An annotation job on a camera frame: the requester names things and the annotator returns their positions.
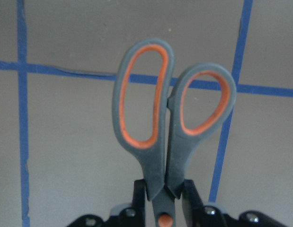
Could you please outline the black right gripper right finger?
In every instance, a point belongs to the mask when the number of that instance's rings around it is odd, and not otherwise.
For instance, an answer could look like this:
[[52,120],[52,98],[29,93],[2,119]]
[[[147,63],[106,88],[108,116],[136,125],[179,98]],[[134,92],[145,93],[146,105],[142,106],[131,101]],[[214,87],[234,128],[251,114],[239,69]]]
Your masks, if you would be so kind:
[[185,180],[182,191],[182,210],[187,227],[200,227],[203,202],[193,180]]

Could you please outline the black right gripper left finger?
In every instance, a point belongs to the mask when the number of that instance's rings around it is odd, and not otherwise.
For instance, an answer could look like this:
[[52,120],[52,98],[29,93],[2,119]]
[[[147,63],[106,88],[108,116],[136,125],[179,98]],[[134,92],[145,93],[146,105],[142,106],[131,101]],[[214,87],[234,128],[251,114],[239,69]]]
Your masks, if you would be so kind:
[[132,207],[136,211],[134,216],[137,227],[145,226],[145,193],[146,183],[143,179],[134,181]]

